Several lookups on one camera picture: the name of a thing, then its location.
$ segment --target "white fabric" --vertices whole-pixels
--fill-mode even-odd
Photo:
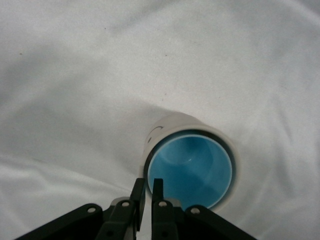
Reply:
[[[218,214],[259,240],[319,239],[318,0],[1,0],[0,46],[0,239],[128,196],[176,111],[240,153]]]

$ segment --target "silver screw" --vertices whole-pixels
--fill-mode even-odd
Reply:
[[[96,208],[95,208],[95,207],[90,207],[90,208],[87,210],[87,212],[88,212],[89,214],[94,213],[95,211],[96,211]]]
[[[191,212],[192,214],[199,214],[199,213],[200,213],[200,210],[199,210],[198,208],[194,207],[194,208],[191,208],[190,212]]]
[[[130,205],[130,203],[127,202],[127,201],[124,201],[124,202],[121,204],[122,207],[128,207],[129,205]]]
[[[167,203],[165,201],[159,202],[159,207],[166,207]]]

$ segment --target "white surface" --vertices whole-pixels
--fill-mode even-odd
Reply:
[[[128,196],[175,111],[239,150],[222,217],[319,238],[319,1],[1,0],[0,46],[0,239]],[[150,221],[147,205],[139,239]]]

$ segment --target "cup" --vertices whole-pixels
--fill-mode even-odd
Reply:
[[[142,162],[149,192],[155,178],[163,179],[164,197],[178,199],[184,210],[192,205],[220,208],[232,196],[239,175],[239,157],[230,139],[180,112],[152,126]]]

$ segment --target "white cloth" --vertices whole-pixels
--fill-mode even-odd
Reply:
[[[219,215],[259,240],[319,238],[318,0],[1,0],[0,46],[0,239],[128,196],[175,111],[240,153]]]

